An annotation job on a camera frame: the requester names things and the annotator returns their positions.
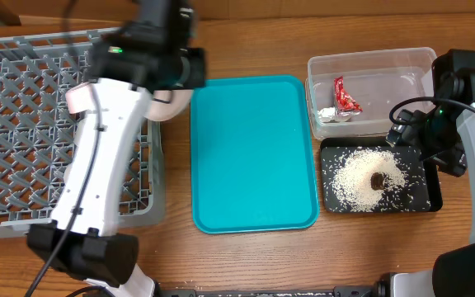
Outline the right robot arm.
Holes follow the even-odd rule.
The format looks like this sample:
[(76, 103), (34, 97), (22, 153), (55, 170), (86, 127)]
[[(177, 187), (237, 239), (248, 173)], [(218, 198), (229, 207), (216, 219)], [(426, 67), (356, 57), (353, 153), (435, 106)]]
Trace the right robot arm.
[(389, 112), (393, 125), (386, 141), (421, 151), (421, 160), (435, 163), (455, 177), (469, 176), (473, 223), (469, 244), (438, 256), (432, 269), (391, 273), (376, 283), (376, 296), (475, 296), (475, 51), (451, 49), (431, 66), (433, 109), (407, 111), (408, 101)]

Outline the red snack wrapper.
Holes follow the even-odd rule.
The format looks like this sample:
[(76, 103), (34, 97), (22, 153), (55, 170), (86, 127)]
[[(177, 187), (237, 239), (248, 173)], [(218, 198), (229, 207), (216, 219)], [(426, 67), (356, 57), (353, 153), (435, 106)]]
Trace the red snack wrapper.
[(336, 109), (339, 112), (362, 112), (360, 104), (346, 91), (344, 78), (340, 76), (334, 79), (334, 96)]

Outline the large white plate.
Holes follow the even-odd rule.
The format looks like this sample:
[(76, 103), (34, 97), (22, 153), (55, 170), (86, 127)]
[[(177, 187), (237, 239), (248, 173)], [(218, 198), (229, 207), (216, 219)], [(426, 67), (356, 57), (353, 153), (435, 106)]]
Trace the large white plate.
[(179, 115), (189, 105), (193, 90), (155, 91), (145, 117), (163, 122)]

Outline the small pink bowl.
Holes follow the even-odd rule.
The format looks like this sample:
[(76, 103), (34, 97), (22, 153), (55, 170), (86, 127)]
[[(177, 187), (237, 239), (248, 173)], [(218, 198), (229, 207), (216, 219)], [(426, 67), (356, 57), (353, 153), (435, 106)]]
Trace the small pink bowl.
[(87, 109), (87, 87), (88, 83), (84, 82), (65, 92), (65, 100), (70, 114), (77, 114)]

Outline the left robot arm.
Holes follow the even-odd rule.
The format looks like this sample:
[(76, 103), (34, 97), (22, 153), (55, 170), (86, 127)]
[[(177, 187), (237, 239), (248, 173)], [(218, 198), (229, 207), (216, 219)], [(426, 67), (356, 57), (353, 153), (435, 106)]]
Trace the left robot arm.
[(26, 243), (88, 290), (156, 293), (137, 263), (139, 240), (118, 231), (121, 188), (142, 122), (174, 117), (205, 85), (205, 52), (189, 45), (194, 22), (186, 1), (142, 1), (136, 19), (93, 45), (87, 81), (65, 95), (84, 114), (78, 146), (49, 221), (32, 224)]

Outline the brown food scrap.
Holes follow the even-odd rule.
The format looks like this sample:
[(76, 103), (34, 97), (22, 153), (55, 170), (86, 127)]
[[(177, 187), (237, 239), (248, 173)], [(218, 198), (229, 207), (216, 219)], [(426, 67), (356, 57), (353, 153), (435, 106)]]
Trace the brown food scrap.
[(374, 172), (370, 178), (370, 185), (374, 191), (384, 191), (389, 186), (388, 174), (383, 172)]

